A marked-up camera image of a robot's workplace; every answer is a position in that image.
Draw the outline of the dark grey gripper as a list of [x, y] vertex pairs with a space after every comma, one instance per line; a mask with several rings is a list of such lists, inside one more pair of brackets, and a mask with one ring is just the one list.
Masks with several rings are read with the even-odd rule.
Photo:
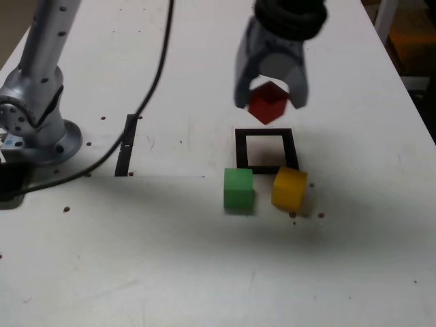
[[252, 16], [236, 56], [234, 104], [237, 108], [246, 107], [251, 97], [251, 81], [260, 74], [284, 82], [295, 109], [306, 106], [309, 86], [303, 43], [274, 35]]

